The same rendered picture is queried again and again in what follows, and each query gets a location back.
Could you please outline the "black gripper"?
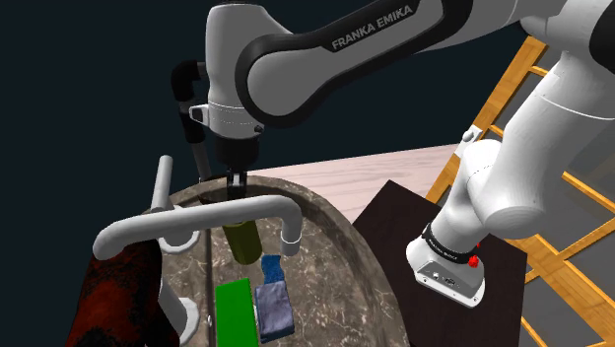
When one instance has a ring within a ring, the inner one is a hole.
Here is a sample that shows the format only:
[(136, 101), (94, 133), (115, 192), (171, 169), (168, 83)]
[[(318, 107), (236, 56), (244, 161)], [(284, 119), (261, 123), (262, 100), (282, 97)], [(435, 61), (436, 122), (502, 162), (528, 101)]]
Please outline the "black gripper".
[(248, 139), (230, 139), (215, 137), (215, 154), (218, 162), (226, 165), (226, 191), (228, 198), (236, 198), (237, 188), (240, 198), (246, 196), (246, 170), (257, 161), (259, 155), (259, 137)]

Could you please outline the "grey sink faucet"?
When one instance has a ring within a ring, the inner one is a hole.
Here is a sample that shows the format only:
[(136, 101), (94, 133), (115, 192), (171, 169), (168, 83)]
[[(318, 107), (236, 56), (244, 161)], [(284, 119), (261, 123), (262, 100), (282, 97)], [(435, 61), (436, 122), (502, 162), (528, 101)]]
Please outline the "grey sink faucet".
[(153, 241), (161, 252), (171, 241), (183, 241), (169, 250), (181, 253), (192, 247), (201, 230), (270, 217), (282, 220), (280, 252), (286, 256), (299, 252), (303, 216), (294, 200), (281, 195), (262, 195), (179, 208), (171, 204), (169, 197), (171, 169), (172, 157), (160, 157), (150, 213), (116, 221), (99, 232), (93, 244), (93, 256), (98, 264), (110, 264), (128, 246), (141, 242)]

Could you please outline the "olive green cylinder bottle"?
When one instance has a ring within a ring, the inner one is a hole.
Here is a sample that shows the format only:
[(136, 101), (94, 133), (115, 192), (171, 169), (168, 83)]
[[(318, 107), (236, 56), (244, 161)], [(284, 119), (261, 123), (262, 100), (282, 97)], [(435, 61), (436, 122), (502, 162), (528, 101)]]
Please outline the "olive green cylinder bottle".
[(262, 244), (254, 221), (223, 226), (225, 237), (236, 262), (249, 265), (262, 254)]

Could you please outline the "blue sponge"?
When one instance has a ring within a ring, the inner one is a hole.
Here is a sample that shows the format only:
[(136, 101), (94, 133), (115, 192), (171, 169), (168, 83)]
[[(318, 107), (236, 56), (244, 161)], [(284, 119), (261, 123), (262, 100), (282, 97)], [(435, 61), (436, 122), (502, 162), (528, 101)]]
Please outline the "blue sponge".
[(281, 267), (280, 255), (263, 254), (261, 257), (261, 270), (264, 276), (264, 284), (285, 280), (285, 274)]

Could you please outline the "green rectangular block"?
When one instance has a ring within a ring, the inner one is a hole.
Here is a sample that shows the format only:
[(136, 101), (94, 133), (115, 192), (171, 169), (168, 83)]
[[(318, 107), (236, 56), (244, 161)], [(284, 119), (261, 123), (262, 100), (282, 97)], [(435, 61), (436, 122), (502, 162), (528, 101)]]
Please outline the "green rectangular block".
[(217, 286), (215, 307), (217, 347), (259, 347), (248, 278)]

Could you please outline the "marbled stone sink basin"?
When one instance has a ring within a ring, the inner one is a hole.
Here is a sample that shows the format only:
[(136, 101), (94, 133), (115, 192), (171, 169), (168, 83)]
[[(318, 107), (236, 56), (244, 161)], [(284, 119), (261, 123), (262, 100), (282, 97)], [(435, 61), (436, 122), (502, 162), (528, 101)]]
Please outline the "marbled stone sink basin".
[[(251, 175), (250, 196), (278, 194), (302, 209), (300, 252), (282, 257), (294, 313), (292, 335), (260, 347), (410, 347), (398, 303), (366, 241), (326, 199), (281, 178)], [(182, 254), (163, 257), (163, 274), (175, 293), (196, 303), (200, 323), (188, 347), (211, 347), (218, 336), (208, 323), (216, 286), (246, 278), (263, 282), (259, 263), (234, 260), (224, 232), (201, 233)]]

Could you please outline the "grey blue folded cloth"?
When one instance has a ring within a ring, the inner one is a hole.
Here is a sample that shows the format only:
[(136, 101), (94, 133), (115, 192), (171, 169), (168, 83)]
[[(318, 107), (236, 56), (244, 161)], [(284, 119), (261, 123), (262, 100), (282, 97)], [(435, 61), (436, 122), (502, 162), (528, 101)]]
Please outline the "grey blue folded cloth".
[(256, 287), (254, 299), (261, 343), (268, 343), (295, 332), (293, 309), (285, 281)]

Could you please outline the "red black patterned towel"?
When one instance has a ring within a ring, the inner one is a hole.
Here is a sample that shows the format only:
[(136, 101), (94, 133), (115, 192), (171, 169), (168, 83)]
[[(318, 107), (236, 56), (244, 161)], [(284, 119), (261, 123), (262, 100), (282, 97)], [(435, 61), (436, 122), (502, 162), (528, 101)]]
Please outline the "red black patterned towel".
[(162, 252), (156, 241), (92, 258), (65, 347), (179, 347), (159, 304)]

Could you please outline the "dark robot stand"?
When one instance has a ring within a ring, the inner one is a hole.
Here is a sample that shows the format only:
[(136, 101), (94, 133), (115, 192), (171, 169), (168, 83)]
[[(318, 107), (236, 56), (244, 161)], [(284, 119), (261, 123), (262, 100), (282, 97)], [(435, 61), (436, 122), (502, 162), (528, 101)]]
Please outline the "dark robot stand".
[(406, 260), (440, 207), (389, 180), (353, 223), (383, 269), (412, 347), (518, 347), (527, 254), (492, 235), (480, 242), (486, 290), (469, 309), (419, 284)]

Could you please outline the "yellow wooden frame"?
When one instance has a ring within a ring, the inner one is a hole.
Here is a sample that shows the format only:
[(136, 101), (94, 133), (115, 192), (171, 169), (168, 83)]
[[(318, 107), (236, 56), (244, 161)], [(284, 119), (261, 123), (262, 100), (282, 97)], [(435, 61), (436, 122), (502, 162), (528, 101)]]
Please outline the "yellow wooden frame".
[[(548, 73), (539, 65), (547, 50), (548, 46), (540, 40), (532, 36), (525, 39), (470, 126), (478, 131), (477, 139), (487, 133), (503, 136), (497, 119), (529, 75), (544, 77)], [(562, 250), (557, 250), (538, 235), (519, 241), (510, 240), (509, 243), (528, 254), (531, 270), (525, 274), (524, 282), (529, 284), (537, 278), (545, 281), (599, 336), (599, 342), (586, 347), (615, 347), (615, 296), (607, 295), (572, 263), (574, 256), (615, 236), (615, 202), (568, 172), (562, 174), (562, 181), (608, 210), (612, 217)]]

